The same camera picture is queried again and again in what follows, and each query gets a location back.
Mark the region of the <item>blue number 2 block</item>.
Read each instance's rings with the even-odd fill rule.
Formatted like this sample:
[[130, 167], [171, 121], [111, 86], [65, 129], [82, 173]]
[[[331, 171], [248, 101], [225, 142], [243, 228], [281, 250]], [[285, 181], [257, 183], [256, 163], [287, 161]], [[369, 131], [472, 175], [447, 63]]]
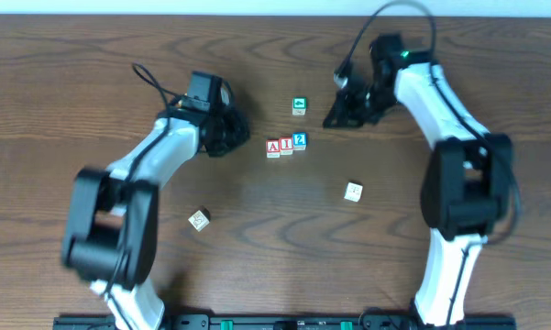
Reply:
[[294, 151], [306, 150], [307, 147], [307, 134], [304, 132], [297, 132], [292, 134], [292, 145]]

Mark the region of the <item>red letter A block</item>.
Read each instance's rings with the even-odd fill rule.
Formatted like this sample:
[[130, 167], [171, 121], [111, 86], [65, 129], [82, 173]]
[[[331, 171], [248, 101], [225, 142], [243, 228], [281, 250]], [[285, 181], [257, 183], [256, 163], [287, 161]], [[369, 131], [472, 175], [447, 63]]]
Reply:
[[279, 158], [281, 156], [280, 143], [278, 139], [268, 139], [266, 141], [266, 155], [269, 159]]

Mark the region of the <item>red letter I block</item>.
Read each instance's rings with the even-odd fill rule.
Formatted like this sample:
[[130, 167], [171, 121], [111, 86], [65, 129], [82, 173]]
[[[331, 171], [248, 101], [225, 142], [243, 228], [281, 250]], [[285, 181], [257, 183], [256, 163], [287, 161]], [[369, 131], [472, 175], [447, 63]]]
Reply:
[[291, 137], [281, 137], [279, 139], [280, 154], [282, 156], [289, 156], [293, 154], [293, 139]]

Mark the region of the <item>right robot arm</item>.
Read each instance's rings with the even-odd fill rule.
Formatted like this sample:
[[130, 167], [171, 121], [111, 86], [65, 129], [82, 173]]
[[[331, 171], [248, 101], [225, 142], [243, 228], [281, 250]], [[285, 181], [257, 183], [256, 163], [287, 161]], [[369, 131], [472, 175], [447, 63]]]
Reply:
[[375, 46], [372, 83], [362, 82], [346, 57], [336, 69], [339, 87], [323, 126], [376, 124], [396, 105], [404, 106], [431, 150], [420, 192], [430, 245], [421, 286], [408, 313], [374, 309], [358, 320], [363, 329], [514, 329], [505, 315], [464, 312], [469, 281], [481, 250], [519, 203], [512, 171], [512, 142], [491, 133], [460, 102], [429, 50]]

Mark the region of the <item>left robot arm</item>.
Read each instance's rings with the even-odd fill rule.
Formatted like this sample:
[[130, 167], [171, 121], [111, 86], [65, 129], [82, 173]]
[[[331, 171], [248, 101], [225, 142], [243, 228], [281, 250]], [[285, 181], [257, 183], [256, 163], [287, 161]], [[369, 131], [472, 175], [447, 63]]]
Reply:
[[200, 149], [221, 157], [249, 139], [245, 116], [232, 106], [215, 113], [173, 108], [150, 133], [106, 169], [81, 169], [73, 183], [61, 262], [88, 281], [118, 329], [157, 329], [165, 305], [150, 271], [159, 227], [160, 191]]

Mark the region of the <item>green number 4 block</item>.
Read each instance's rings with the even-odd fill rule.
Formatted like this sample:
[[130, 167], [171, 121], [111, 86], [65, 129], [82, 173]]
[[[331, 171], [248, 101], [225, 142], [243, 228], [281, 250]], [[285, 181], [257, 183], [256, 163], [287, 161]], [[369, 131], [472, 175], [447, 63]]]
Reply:
[[306, 97], [294, 97], [292, 99], [292, 114], [294, 116], [304, 116], [307, 110]]

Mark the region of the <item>plain white wooden block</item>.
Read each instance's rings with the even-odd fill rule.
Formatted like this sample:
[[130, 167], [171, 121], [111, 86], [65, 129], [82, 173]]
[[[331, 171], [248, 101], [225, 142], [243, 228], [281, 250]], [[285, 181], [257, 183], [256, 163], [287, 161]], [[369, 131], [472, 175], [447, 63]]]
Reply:
[[357, 203], [361, 198], [362, 191], [363, 191], [362, 185], [354, 182], [349, 182], [345, 189], [344, 198], [351, 202]]

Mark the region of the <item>dark red sided block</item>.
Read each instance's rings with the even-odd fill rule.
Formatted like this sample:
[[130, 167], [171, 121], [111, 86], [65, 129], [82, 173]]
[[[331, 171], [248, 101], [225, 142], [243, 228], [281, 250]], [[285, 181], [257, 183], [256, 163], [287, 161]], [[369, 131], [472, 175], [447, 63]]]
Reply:
[[197, 232], [201, 232], [210, 224], [211, 215], [205, 207], [200, 207], [188, 218], [188, 221]]

